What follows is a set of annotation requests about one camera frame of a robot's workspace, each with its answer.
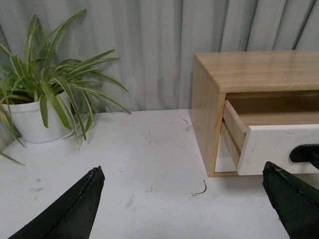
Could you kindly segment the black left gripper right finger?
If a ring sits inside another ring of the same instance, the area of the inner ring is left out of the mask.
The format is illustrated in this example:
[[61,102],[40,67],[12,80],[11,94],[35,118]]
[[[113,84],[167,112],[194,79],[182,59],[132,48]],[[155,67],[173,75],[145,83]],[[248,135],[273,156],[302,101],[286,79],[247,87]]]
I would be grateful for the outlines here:
[[319,237],[319,190],[268,161],[263,187],[291,239]]

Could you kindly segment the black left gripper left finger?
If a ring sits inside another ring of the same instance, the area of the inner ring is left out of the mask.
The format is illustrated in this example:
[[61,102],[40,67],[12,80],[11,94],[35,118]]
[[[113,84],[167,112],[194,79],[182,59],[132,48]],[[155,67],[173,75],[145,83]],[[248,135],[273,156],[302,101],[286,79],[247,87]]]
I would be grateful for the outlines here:
[[88,171],[11,239],[88,239],[98,211],[105,176],[101,166]]

